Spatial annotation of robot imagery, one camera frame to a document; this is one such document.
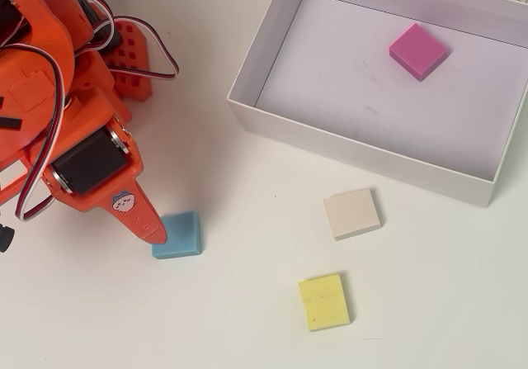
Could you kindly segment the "orange gripper with servo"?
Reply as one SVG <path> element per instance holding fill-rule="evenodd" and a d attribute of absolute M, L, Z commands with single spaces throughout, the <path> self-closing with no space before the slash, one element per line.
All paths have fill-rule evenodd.
<path fill-rule="evenodd" d="M 161 218 L 137 183 L 143 169 L 138 145 L 112 120 L 53 159 L 43 180 L 65 205 L 81 212 L 100 207 L 144 242 L 164 244 Z"/>

